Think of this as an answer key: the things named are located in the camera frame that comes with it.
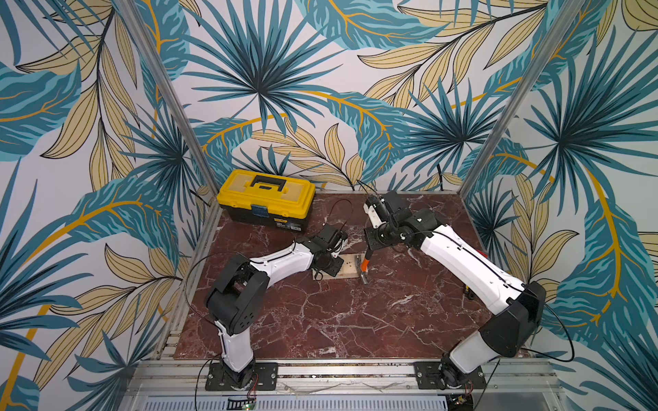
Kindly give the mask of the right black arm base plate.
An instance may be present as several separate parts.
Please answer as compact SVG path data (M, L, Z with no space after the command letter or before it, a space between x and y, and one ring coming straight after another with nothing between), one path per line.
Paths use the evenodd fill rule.
M462 373L445 361L416 361L412 366L420 390L484 389L487 385L481 368Z

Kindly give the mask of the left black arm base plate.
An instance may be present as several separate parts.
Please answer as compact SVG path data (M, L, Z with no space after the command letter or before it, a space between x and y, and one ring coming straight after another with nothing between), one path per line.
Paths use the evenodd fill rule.
M206 391L249 390L274 391L279 376L277 362L251 362L241 372L233 371L223 361L209 368Z

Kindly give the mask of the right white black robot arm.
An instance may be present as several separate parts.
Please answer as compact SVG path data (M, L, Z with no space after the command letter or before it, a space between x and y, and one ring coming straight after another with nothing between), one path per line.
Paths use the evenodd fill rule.
M519 353L541 323L546 298L541 284L524 284L508 274L469 245L438 213L413 211L395 192L370 195L363 210L370 220L364 230L366 260L377 250L399 244L418 249L447 268L492 314L485 325L441 358L441 388L464 385L482 364Z

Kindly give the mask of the orange black claw hammer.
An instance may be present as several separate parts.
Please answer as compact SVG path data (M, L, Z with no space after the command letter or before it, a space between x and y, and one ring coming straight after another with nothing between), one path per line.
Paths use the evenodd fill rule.
M373 250L368 248L366 252L364 253L363 257L361 258L360 261L360 266L359 266L359 275L360 279L363 282L364 285L368 285L368 265L370 262L370 259L372 258L373 255Z

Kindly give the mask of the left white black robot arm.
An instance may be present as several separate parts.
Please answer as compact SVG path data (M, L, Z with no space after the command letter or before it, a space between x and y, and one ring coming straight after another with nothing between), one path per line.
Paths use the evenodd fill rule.
M255 378L250 327L267 290L302 272L336 276L344 264L340 253L347 239L342 229L325 224L316 235L297 239L269 255L247 258L238 254L228 260L209 290L205 306L218 328L221 366L231 387L245 388Z

